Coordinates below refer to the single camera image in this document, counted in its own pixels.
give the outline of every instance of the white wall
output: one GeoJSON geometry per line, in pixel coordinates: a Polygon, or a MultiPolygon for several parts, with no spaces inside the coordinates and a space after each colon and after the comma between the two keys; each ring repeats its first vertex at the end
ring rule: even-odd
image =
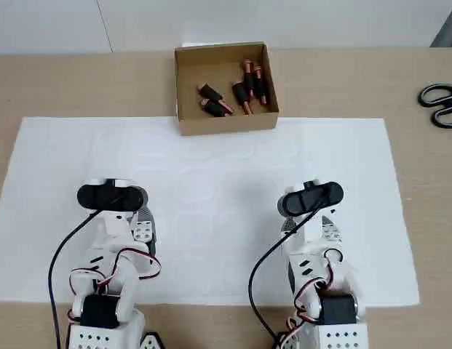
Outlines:
{"type": "MultiPolygon", "coordinates": [[[[99,0],[116,51],[263,40],[427,47],[452,0],[99,0]]],[[[97,0],[0,0],[0,53],[110,52],[97,0]]]]}
{"type": "Polygon", "coordinates": [[[95,0],[0,0],[0,53],[110,52],[95,0]]]}
{"type": "Polygon", "coordinates": [[[117,50],[264,40],[279,47],[428,47],[452,0],[100,0],[117,50]]]}

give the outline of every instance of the copper pin with black sleeve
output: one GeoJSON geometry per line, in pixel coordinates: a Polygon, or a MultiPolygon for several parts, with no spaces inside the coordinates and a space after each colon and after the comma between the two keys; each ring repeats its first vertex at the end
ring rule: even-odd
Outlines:
{"type": "Polygon", "coordinates": [[[255,96],[258,98],[261,102],[261,104],[265,105],[268,104],[268,101],[266,100],[266,92],[264,89],[264,81],[263,76],[261,72],[261,67],[257,65],[255,67],[255,96]]]}
{"type": "Polygon", "coordinates": [[[250,98],[253,98],[254,93],[254,86],[253,86],[253,75],[252,75],[252,61],[251,60],[244,60],[243,61],[243,82],[245,84],[245,89],[250,96],[250,98]]]}
{"type": "Polygon", "coordinates": [[[234,109],[230,107],[229,105],[224,102],[223,96],[219,94],[217,91],[215,91],[210,85],[203,83],[199,84],[197,86],[198,93],[204,98],[207,98],[208,100],[212,100],[214,102],[217,102],[221,104],[230,114],[234,113],[234,109]]]}
{"type": "Polygon", "coordinates": [[[234,93],[235,99],[242,106],[245,114],[253,114],[252,108],[250,107],[250,96],[245,89],[245,85],[241,81],[236,81],[232,85],[232,92],[234,93]]]}
{"type": "Polygon", "coordinates": [[[225,109],[221,104],[217,104],[213,100],[209,100],[209,99],[205,98],[199,104],[204,111],[206,111],[207,113],[209,113],[213,116],[230,116],[231,115],[227,109],[225,109]]]}

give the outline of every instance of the black plastic part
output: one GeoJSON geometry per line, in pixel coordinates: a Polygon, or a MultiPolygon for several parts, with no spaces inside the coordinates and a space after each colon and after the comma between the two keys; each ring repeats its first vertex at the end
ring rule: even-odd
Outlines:
{"type": "Polygon", "coordinates": [[[336,182],[321,185],[306,185],[305,189],[284,195],[277,202],[277,209],[284,217],[298,217],[318,207],[336,205],[344,198],[344,190],[336,182]]]}
{"type": "Polygon", "coordinates": [[[113,180],[107,180],[101,185],[83,185],[77,200],[85,209],[135,212],[148,203],[148,194],[139,187],[115,187],[113,180]]]}
{"type": "Polygon", "coordinates": [[[214,100],[218,102],[219,100],[223,99],[223,96],[221,96],[219,93],[217,93],[213,88],[210,87],[210,85],[205,84],[200,90],[199,93],[204,98],[207,98],[209,100],[214,100]]]}
{"type": "Polygon", "coordinates": [[[245,84],[245,90],[247,91],[248,95],[250,95],[250,93],[255,89],[253,86],[254,83],[252,73],[244,73],[243,82],[245,84]]]}
{"type": "Polygon", "coordinates": [[[229,111],[221,104],[217,104],[212,100],[207,101],[207,103],[203,106],[203,110],[213,116],[226,116],[226,114],[229,113],[229,111]]]}
{"type": "MultiPolygon", "coordinates": [[[[161,349],[166,349],[166,347],[165,347],[164,344],[162,343],[161,336],[159,336],[158,332],[146,332],[146,333],[145,333],[145,337],[142,339],[142,341],[145,340],[146,336],[153,336],[153,337],[155,337],[155,338],[156,338],[156,341],[158,342],[158,344],[159,344],[159,346],[160,346],[160,348],[161,348],[161,349]]],[[[151,349],[151,347],[144,347],[144,348],[141,348],[141,349],[151,349]]]]}
{"type": "Polygon", "coordinates": [[[91,294],[85,297],[80,318],[82,326],[115,329],[119,326],[116,307],[119,297],[91,294]]]}
{"type": "Polygon", "coordinates": [[[320,325],[356,324],[355,301],[350,294],[320,294],[320,325]]]}
{"type": "Polygon", "coordinates": [[[232,85],[232,92],[234,93],[237,103],[244,105],[245,102],[250,102],[250,96],[245,89],[243,82],[237,82],[232,85]]]}
{"type": "Polygon", "coordinates": [[[258,79],[258,77],[255,74],[255,97],[260,99],[261,96],[264,95],[264,83],[263,83],[263,79],[258,79]]]}
{"type": "Polygon", "coordinates": [[[295,293],[296,291],[296,277],[293,275],[293,270],[292,270],[292,266],[288,265],[288,269],[287,269],[287,273],[288,273],[288,277],[289,277],[289,284],[290,284],[290,289],[292,289],[292,293],[295,293]]]}

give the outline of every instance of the black cable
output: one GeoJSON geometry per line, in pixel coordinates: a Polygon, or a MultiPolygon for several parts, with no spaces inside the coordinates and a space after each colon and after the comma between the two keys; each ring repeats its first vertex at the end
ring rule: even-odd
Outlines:
{"type": "Polygon", "coordinates": [[[277,334],[274,333],[272,328],[267,324],[267,322],[264,320],[263,316],[258,311],[255,301],[253,300],[253,278],[255,277],[256,271],[260,267],[261,263],[264,262],[264,260],[269,257],[269,255],[274,252],[279,246],[281,246],[288,238],[290,238],[293,234],[297,233],[298,229],[300,229],[302,226],[304,226],[310,219],[312,219],[316,213],[321,209],[322,207],[318,207],[314,209],[312,212],[310,212],[299,224],[297,224],[294,229],[289,231],[284,237],[282,237],[277,243],[275,243],[264,255],[262,258],[258,260],[258,262],[255,264],[255,266],[252,269],[252,273],[250,274],[250,278],[248,279],[248,299],[250,300],[250,304],[252,306],[253,312],[255,313],[258,320],[261,322],[263,327],[267,330],[267,332],[271,335],[274,343],[279,342],[279,337],[277,334]]]}
{"type": "Polygon", "coordinates": [[[51,309],[52,309],[52,320],[54,321],[54,331],[56,334],[56,348],[60,349],[60,333],[59,333],[59,319],[58,319],[58,312],[56,311],[56,302],[54,301],[54,294],[52,293],[52,270],[54,269],[54,264],[56,263],[56,259],[58,258],[58,255],[60,254],[60,250],[63,249],[64,245],[67,244],[67,241],[71,239],[72,236],[77,234],[77,232],[82,229],[85,225],[87,225],[90,220],[98,216],[102,212],[102,209],[99,209],[98,211],[93,212],[86,220],[84,220],[82,223],[79,224],[78,227],[73,229],[70,234],[68,234],[60,243],[58,249],[54,253],[54,256],[52,256],[51,264],[49,265],[48,270],[48,290],[49,290],[49,300],[51,302],[51,309]]]}

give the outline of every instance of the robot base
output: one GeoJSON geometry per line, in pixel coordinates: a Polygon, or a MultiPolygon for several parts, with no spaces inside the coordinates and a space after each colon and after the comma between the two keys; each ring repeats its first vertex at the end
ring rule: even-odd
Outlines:
{"type": "Polygon", "coordinates": [[[300,347],[306,349],[368,349],[368,328],[364,323],[305,324],[299,342],[300,347]]]}
{"type": "Polygon", "coordinates": [[[134,309],[132,318],[115,329],[74,324],[68,349],[164,349],[157,334],[148,333],[140,344],[145,317],[134,309]]]}

